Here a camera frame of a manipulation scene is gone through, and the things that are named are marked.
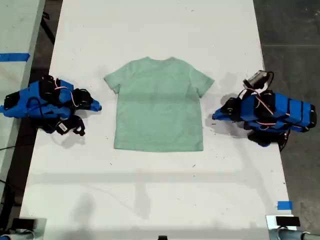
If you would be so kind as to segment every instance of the red and white wire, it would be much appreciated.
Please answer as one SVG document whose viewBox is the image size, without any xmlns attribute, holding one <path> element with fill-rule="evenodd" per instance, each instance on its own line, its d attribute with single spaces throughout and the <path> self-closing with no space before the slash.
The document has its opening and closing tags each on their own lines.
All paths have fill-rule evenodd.
<svg viewBox="0 0 320 240">
<path fill-rule="evenodd" d="M 70 94 L 71 94 L 71 99 L 72 99 L 73 105 L 74 105 L 75 107 L 78 107 L 79 105 L 76 105 L 75 100 L 74 100 L 74 95 L 72 94 L 72 91 L 71 91 L 69 88 L 67 88 L 66 86 L 58 86 L 58 85 L 57 85 L 57 80 L 58 80 L 58 78 L 56 78 L 56 79 L 54 80 L 54 85 L 55 85 L 55 89 L 54 89 L 54 90 L 58 90 L 58 89 L 68 89 L 68 90 L 70 91 Z"/>
</svg>

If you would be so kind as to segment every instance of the cable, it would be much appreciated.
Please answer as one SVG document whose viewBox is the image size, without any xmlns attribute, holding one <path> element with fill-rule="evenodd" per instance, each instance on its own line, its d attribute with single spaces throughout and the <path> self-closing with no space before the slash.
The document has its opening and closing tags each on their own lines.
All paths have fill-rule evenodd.
<svg viewBox="0 0 320 240">
<path fill-rule="evenodd" d="M 260 93 L 258 93 L 255 89 L 253 89 L 253 88 L 249 88 L 249 87 L 247 87 L 247 88 L 245 88 L 245 89 L 243 89 L 239 94 L 238 94 L 238 98 L 240 97 L 240 95 L 243 93 L 243 91 L 244 90 L 251 90 L 251 91 L 253 91 L 253 92 L 255 92 L 255 93 L 257 93 L 257 95 L 259 96 L 259 97 L 255 97 L 257 100 L 258 100 L 258 105 L 255 107 L 255 108 L 258 108 L 259 107 L 259 105 L 260 105 L 260 103 L 269 111 L 269 113 L 271 113 L 271 115 L 273 115 L 274 114 L 274 112 L 267 106 L 267 104 L 264 102 L 264 101 L 262 101 L 261 100 L 261 95 L 260 95 Z"/>
<path fill-rule="evenodd" d="M 58 86 L 58 85 L 57 85 L 57 80 L 59 80 L 59 78 L 56 78 L 56 79 L 54 80 L 54 85 L 55 85 L 55 89 L 54 89 L 54 90 L 58 90 L 58 89 L 68 89 L 68 90 L 70 91 L 70 94 L 71 94 L 71 99 L 72 99 L 73 105 L 74 105 L 75 107 L 79 107 L 79 105 L 76 105 L 76 103 L 75 103 L 74 95 L 73 95 L 72 91 L 71 91 L 69 88 L 67 88 L 66 86 Z"/>
<path fill-rule="evenodd" d="M 13 187 L 14 189 L 17 189 L 17 190 L 19 190 L 19 191 L 21 191 L 21 192 L 23 192 L 23 193 L 25 192 L 25 190 L 23 190 L 22 188 L 17 187 L 17 186 L 15 186 L 15 185 L 12 185 L 12 184 L 10 184 L 10 183 L 8 183 L 8 182 L 6 182 L 6 181 L 3 181 L 3 180 L 1 180 L 1 179 L 0 179 L 0 182 L 3 183 L 3 184 L 5 184 L 5 185 L 9 185 L 9 186 Z"/>
<path fill-rule="evenodd" d="M 288 130 L 286 133 L 284 133 L 284 142 L 281 146 L 279 146 L 279 150 L 280 152 L 285 148 L 285 146 L 287 145 L 288 139 L 289 139 L 289 135 L 290 135 L 291 131 Z"/>
<path fill-rule="evenodd" d="M 7 146 L 4 148 L 0 148 L 0 151 L 6 150 L 6 149 L 13 149 L 13 148 L 18 148 L 18 147 L 24 147 L 24 146 L 33 146 L 34 144 L 23 144 L 23 145 L 14 145 L 14 146 Z"/>
<path fill-rule="evenodd" d="M 267 83 L 267 89 L 268 89 L 274 80 L 275 73 L 273 71 L 268 71 L 267 74 L 271 75 L 271 77 L 269 77 L 269 79 L 267 81 L 267 82 L 269 82 L 269 83 Z"/>
<path fill-rule="evenodd" d="M 41 102 L 40 102 L 40 100 L 39 100 L 38 98 L 36 98 L 35 96 L 30 97 L 30 98 L 28 99 L 28 101 L 26 102 L 26 106 L 28 107 L 28 104 L 29 104 L 29 102 L 30 102 L 31 100 L 36 100 L 36 101 L 38 102 L 37 108 L 39 108 L 39 111 L 40 111 L 42 120 L 43 120 L 50 128 L 52 128 L 52 129 L 55 131 L 56 128 L 53 127 L 53 126 L 51 126 L 51 125 L 46 121 L 46 118 L 45 118 L 45 116 L 44 116 L 44 113 L 42 112 L 42 106 L 43 106 L 43 104 L 41 104 Z"/>
</svg>

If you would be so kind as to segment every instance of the black cable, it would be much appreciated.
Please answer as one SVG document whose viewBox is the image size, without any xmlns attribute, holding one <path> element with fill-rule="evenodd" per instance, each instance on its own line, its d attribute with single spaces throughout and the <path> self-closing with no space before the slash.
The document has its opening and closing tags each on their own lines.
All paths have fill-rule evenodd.
<svg viewBox="0 0 320 240">
<path fill-rule="evenodd" d="M 274 77 L 275 77 L 275 73 L 273 71 L 268 71 L 267 74 L 270 74 L 271 77 L 269 77 L 268 81 L 267 81 L 267 89 L 271 86 L 273 80 L 274 80 Z"/>
<path fill-rule="evenodd" d="M 23 193 L 25 192 L 25 190 L 23 190 L 22 188 L 20 188 L 20 187 L 18 187 L 18 186 L 15 186 L 15 185 L 12 185 L 12 184 L 10 184 L 10 183 L 8 183 L 8 182 L 6 182 L 6 181 L 3 181 L 3 180 L 1 180 L 1 179 L 0 179 L 0 182 L 3 183 L 3 184 L 5 184 L 5 185 L 11 186 L 11 187 L 13 187 L 13 188 L 15 188 L 15 189 L 23 192 Z"/>
<path fill-rule="evenodd" d="M 13 148 L 19 148 L 19 147 L 24 147 L 24 146 L 33 146 L 34 144 L 22 144 L 22 145 L 14 145 L 14 146 L 7 146 L 4 148 L 0 148 L 0 151 L 6 150 L 6 149 L 13 149 Z"/>
<path fill-rule="evenodd" d="M 53 130 L 53 132 L 54 132 L 54 131 L 56 130 L 56 128 L 55 128 L 54 126 L 50 125 L 50 124 L 48 123 L 48 121 L 46 121 L 46 118 L 45 118 L 45 116 L 44 116 L 44 113 L 42 112 L 42 107 L 43 107 L 44 105 L 49 104 L 49 103 L 47 102 L 47 103 L 45 103 L 45 104 L 41 104 L 41 102 L 39 101 L 39 99 L 36 98 L 35 96 L 33 96 L 33 97 L 30 97 L 30 98 L 28 99 L 28 101 L 26 102 L 26 107 L 28 107 L 29 102 L 30 102 L 31 100 L 36 100 L 36 101 L 38 102 L 38 106 L 37 106 L 37 107 L 39 107 L 39 111 L 40 111 L 42 120 L 43 120 L 44 123 L 47 124 L 47 126 L 49 126 L 49 127 L 51 128 L 51 130 Z"/>
<path fill-rule="evenodd" d="M 280 152 L 285 148 L 285 146 L 287 145 L 289 136 L 290 136 L 291 131 L 288 130 L 286 133 L 284 133 L 284 142 L 281 146 L 279 146 L 279 150 Z"/>
</svg>

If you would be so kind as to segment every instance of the shirt hem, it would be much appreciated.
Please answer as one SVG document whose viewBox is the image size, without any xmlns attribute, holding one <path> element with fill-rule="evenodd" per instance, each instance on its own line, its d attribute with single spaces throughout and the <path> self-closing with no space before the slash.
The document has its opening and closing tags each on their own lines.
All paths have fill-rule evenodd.
<svg viewBox="0 0 320 240">
<path fill-rule="evenodd" d="M 151 153 L 170 153 L 170 152 L 200 152 L 203 151 L 203 147 L 196 146 L 164 146 L 164 147 L 146 147 L 146 146 L 138 146 L 132 144 L 123 144 L 117 143 L 114 145 L 114 149 L 118 150 L 131 150 L 131 151 L 139 151 L 139 152 L 151 152 Z"/>
</svg>

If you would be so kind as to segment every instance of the white surface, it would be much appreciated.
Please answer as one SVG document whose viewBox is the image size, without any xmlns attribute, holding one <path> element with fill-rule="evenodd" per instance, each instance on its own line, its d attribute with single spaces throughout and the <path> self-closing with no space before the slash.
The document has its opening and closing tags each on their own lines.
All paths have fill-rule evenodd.
<svg viewBox="0 0 320 240">
<path fill-rule="evenodd" d="M 204 151 L 113 149 L 117 96 L 103 76 L 146 56 L 216 80 L 201 99 Z M 84 137 L 38 133 L 21 216 L 47 218 L 46 240 L 269 239 L 266 215 L 288 200 L 278 146 L 211 120 L 262 68 L 251 0 L 64 0 L 50 74 L 102 112 L 81 112 Z"/>
<path fill-rule="evenodd" d="M 0 0 L 0 53 L 29 53 L 28 62 L 0 62 L 0 105 L 28 86 L 44 0 Z M 0 149 L 14 146 L 20 122 L 0 113 Z M 14 148 L 0 150 L 0 179 L 6 180 Z M 0 183 L 0 199 L 4 184 Z"/>
</svg>

